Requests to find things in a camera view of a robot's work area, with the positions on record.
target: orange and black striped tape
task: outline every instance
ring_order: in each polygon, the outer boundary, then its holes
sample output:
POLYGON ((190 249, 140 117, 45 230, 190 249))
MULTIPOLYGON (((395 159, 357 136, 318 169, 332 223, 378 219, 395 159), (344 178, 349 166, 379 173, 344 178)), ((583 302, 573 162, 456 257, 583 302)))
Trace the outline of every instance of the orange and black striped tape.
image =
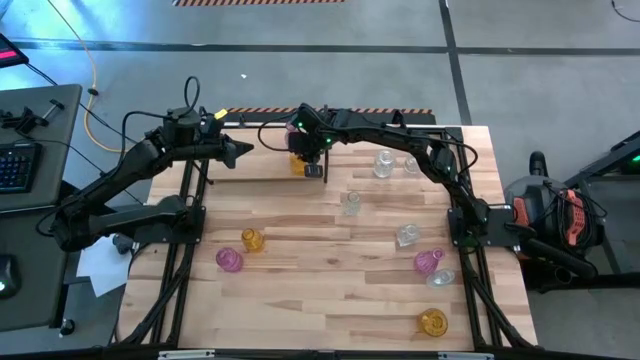
POLYGON ((327 4, 340 2, 345 2, 345 0, 173 0, 173 6, 327 4))
MULTIPOLYGON (((228 108, 230 113, 288 113, 297 110, 298 108, 228 108)), ((391 114, 396 109, 392 108, 351 108, 352 111, 363 114, 391 114)), ((397 109, 403 114, 431 114, 431 109, 397 109)))

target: white paper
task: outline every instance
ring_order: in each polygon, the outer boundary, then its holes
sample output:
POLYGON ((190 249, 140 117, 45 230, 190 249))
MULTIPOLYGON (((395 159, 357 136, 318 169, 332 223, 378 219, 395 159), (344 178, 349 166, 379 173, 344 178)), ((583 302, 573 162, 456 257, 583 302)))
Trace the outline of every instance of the white paper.
POLYGON ((113 245, 113 234, 102 237, 82 250, 76 276, 88 276, 96 297, 125 284, 129 277, 131 252, 118 253, 113 245))

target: red light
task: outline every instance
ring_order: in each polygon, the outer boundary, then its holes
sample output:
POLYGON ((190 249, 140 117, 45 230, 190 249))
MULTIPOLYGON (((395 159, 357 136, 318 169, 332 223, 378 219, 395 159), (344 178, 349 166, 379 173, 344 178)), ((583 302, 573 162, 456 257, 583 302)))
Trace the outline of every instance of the red light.
POLYGON ((16 57, 16 56, 18 56, 18 54, 16 54, 15 51, 0 52, 0 59, 6 59, 6 58, 16 57))

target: yellow cable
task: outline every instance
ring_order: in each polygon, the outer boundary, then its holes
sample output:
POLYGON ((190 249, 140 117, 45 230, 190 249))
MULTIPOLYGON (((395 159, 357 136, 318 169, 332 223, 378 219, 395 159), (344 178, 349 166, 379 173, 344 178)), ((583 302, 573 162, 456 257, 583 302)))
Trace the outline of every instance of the yellow cable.
MULTIPOLYGON (((80 38, 80 36, 78 35, 78 33, 73 29, 73 27, 71 26, 71 24, 69 24, 69 22, 67 21, 67 19, 65 19, 65 17, 62 15, 62 13, 60 13, 60 11, 58 10, 58 8, 53 5, 53 3, 51 2, 51 0, 47 0, 49 2, 49 5, 51 5, 51 7, 53 8, 53 10, 55 10, 58 15, 60 16, 60 18, 62 19, 62 21, 65 22, 65 24, 67 24, 67 26, 69 27, 69 29, 71 30, 71 32, 73 32, 73 34, 76 36, 76 38, 78 39, 78 41, 80 41, 80 43, 82 44, 82 47, 84 48, 84 51, 87 53, 87 56, 89 57, 89 61, 91 62, 91 72, 93 73, 93 84, 91 84, 91 88, 93 90, 96 89, 96 86, 98 84, 98 80, 97 80, 97 72, 96 72, 96 63, 93 61, 93 57, 91 56, 91 53, 89 52, 89 49, 87 48, 87 44, 85 44, 84 40, 82 40, 80 38)), ((102 144, 100 141, 98 141, 98 139, 96 139, 93 136, 93 133, 91 132, 91 129, 89 128, 89 111, 93 109, 93 103, 94 103, 94 95, 90 94, 89 95, 89 103, 87 104, 87 110, 84 111, 84 130, 87 133, 87 136, 89 136, 89 139, 91 139, 91 141, 98 145, 99 147, 101 147, 102 149, 106 150, 106 151, 110 151, 110 152, 117 152, 119 153, 121 151, 121 149, 114 149, 114 148, 110 148, 104 144, 102 144)))

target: desk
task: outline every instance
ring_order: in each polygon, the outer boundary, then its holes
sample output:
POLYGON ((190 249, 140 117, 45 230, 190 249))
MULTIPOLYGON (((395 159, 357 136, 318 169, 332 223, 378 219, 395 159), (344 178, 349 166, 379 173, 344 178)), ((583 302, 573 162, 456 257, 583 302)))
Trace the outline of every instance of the desk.
MULTIPOLYGON (((381 147, 370 143, 336 144, 326 185, 293 178, 288 155, 262 147, 255 129, 227 133, 256 148, 238 159, 235 170, 220 163, 210 166, 209 175, 217 181, 204 198, 207 221, 194 256, 180 347, 473 349, 460 263, 447 230, 449 196, 442 186, 405 174, 402 152, 396 152, 390 179, 374 178, 373 157, 381 147), (349 191, 361 195, 356 217, 341 214, 341 199, 349 191), (395 231, 407 223, 417 224, 422 237, 418 244, 399 248, 395 231), (265 235, 265 251, 244 254, 240 273, 222 272, 216 252, 226 246, 242 250, 240 234, 248 227, 265 235), (429 288, 425 277, 414 272, 416 253, 434 247, 447 252, 440 267, 457 271, 456 284, 429 288), (417 332, 417 315, 432 307, 449 320, 449 330, 439 338, 417 332)), ((471 171, 476 194, 489 203, 503 202, 488 128, 465 127, 463 133, 480 155, 471 171)), ((283 129, 263 134, 272 146, 284 142, 283 129)), ((178 192, 183 166, 174 164, 154 178, 150 203, 178 192)), ((152 245, 133 265, 120 312, 123 336, 157 298, 166 251, 166 245, 152 245)), ((505 249, 486 252, 497 303, 536 343, 517 259, 505 249)), ((168 331, 171 303, 167 309, 163 329, 168 331)), ((489 341, 484 309, 480 315, 489 341)))
MULTIPOLYGON (((51 117, 48 127, 37 126, 30 135, 36 141, 56 140, 68 144, 81 92, 80 85, 2 91, 0 109, 17 115, 28 106, 42 116, 51 107, 49 100, 58 100, 65 109, 51 117)), ((20 138, 13 129, 0 129, 0 143, 20 138)), ((57 327, 64 311, 67 288, 62 280, 67 254, 53 238, 39 235, 35 225, 58 201, 68 148, 56 143, 41 144, 41 159, 31 192, 0 195, 0 254, 16 257, 22 279, 15 296, 0 300, 0 331, 43 325, 57 327)), ((47 219, 41 227, 48 228, 51 221, 47 219)))

